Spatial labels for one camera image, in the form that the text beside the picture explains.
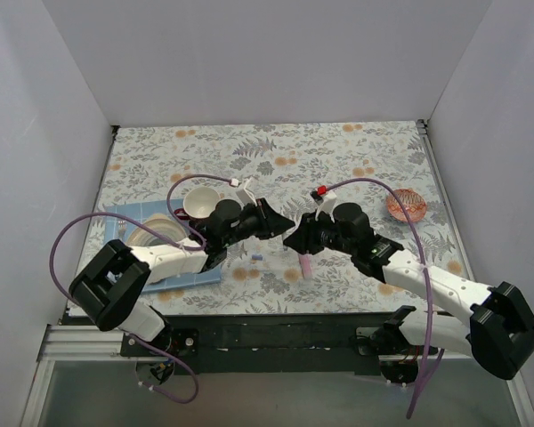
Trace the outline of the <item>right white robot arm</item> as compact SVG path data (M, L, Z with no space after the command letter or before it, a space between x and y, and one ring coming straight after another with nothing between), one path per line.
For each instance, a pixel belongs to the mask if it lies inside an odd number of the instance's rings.
M534 313L516 286L489 286L424 266L401 244L374 232L359 205L304 214L284 244L299 254L325 249L347 254L363 275L441 308L439 315L396 311L383 327L386 346L395 353L430 344L471 357L490 374L511 380L534 352Z

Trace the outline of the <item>pink highlighter pen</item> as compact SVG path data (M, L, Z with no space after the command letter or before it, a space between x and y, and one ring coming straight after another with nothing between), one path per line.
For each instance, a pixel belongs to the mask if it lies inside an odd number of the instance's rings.
M308 254L300 254L299 263L300 263L303 278L305 280L310 280L312 278L311 257Z

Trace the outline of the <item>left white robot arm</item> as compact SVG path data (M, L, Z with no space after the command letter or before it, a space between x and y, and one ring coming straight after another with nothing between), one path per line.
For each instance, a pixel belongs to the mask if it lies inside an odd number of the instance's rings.
M76 276L69 294L99 330L132 334L149 354L160 356L171 347L172 328L139 301L145 285L212 270L225 260L228 247L248 238L275 238L294 226L263 198L247 205L223 199L189 236L171 245L109 241Z

